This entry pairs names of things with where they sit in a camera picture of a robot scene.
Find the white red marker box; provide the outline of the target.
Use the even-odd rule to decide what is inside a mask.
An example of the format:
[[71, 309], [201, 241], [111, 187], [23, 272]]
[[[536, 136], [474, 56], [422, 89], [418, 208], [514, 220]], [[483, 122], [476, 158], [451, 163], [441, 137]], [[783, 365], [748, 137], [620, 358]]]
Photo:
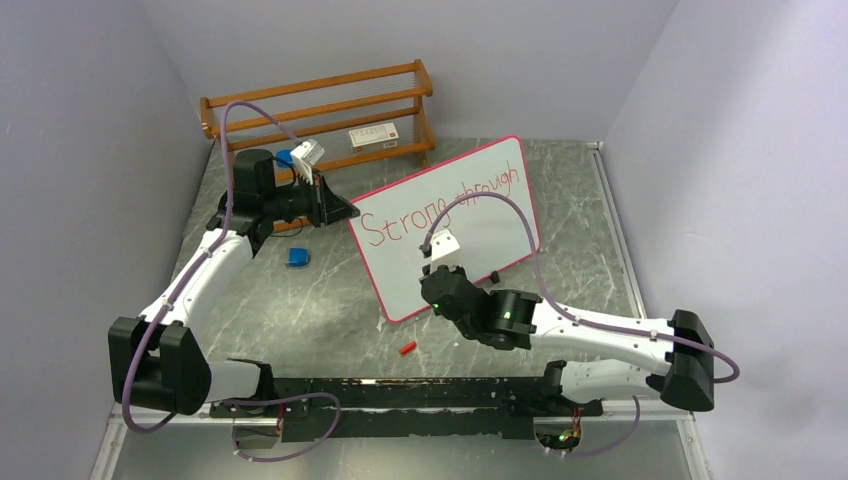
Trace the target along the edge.
[[399, 144], [399, 134], [394, 122], [349, 130], [348, 137], [354, 155], [382, 151]]

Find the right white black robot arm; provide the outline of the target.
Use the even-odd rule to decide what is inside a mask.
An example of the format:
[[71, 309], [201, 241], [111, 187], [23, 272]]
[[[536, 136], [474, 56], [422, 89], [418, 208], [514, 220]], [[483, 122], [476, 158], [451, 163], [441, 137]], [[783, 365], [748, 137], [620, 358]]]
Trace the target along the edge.
[[636, 319], [575, 309], [512, 289], [486, 291], [462, 268], [423, 268], [421, 296], [467, 340], [497, 350], [551, 348], [591, 355], [566, 364], [539, 391], [550, 413], [575, 403], [658, 393], [687, 411], [715, 407], [714, 345], [699, 316], [676, 310], [670, 319]]

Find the wooden three-tier shelf rack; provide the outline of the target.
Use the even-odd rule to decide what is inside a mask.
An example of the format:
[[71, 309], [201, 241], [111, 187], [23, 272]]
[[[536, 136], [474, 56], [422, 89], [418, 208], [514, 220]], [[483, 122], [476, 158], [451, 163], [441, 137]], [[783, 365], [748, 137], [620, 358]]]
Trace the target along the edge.
[[[416, 156], [423, 169], [436, 137], [425, 112], [434, 93], [424, 65], [411, 62], [200, 100], [201, 128], [218, 141], [227, 166], [245, 150], [317, 140], [326, 173], [395, 157]], [[394, 122], [397, 147], [354, 155], [348, 131]]]

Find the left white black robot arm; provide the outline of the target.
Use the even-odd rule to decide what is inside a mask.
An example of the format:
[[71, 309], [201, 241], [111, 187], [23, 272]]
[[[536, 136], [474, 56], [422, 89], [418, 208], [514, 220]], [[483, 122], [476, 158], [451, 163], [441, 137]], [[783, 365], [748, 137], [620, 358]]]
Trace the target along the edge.
[[108, 331], [113, 395], [124, 413], [133, 406], [191, 415], [204, 404], [236, 399], [249, 414], [273, 409], [277, 388], [269, 365], [251, 360], [210, 362], [194, 332], [233, 278], [256, 256], [275, 223], [305, 218], [314, 227], [356, 218], [317, 169], [277, 185], [275, 158], [245, 150], [227, 162], [227, 186], [200, 244], [172, 283], [135, 317]]

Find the pink-framed whiteboard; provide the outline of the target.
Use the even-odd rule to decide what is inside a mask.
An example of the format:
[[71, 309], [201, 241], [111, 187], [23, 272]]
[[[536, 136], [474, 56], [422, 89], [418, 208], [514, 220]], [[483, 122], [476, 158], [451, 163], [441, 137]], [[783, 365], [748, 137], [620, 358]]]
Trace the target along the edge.
[[400, 323], [422, 312], [420, 250], [438, 213], [457, 235], [459, 258], [480, 282], [530, 254], [542, 237], [522, 143], [508, 136], [353, 200], [349, 222], [383, 316]]

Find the red marker cap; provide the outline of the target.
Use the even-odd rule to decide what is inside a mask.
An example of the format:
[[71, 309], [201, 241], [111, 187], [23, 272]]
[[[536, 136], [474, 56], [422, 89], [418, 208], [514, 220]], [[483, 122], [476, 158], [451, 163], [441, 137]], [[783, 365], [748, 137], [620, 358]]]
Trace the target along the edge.
[[403, 347], [401, 347], [399, 349], [399, 354], [401, 356], [406, 356], [406, 355], [410, 354], [412, 351], [414, 351], [416, 348], [417, 348], [417, 343], [415, 341], [412, 341], [412, 342], [404, 345]]

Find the blue eraser on table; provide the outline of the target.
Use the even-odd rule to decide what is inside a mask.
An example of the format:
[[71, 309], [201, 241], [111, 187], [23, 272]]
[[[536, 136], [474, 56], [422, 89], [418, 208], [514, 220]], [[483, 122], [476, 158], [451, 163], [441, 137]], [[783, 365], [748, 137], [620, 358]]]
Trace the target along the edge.
[[285, 265], [288, 268], [304, 268], [310, 261], [311, 254], [306, 248], [292, 247], [287, 250]]

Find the blue eraser on shelf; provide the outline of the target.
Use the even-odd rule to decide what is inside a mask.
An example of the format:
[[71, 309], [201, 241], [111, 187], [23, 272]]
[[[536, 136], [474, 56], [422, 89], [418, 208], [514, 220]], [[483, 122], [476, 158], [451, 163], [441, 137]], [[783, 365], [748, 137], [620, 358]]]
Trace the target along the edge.
[[288, 168], [293, 165], [291, 151], [289, 149], [278, 150], [275, 154], [275, 162], [281, 168]]

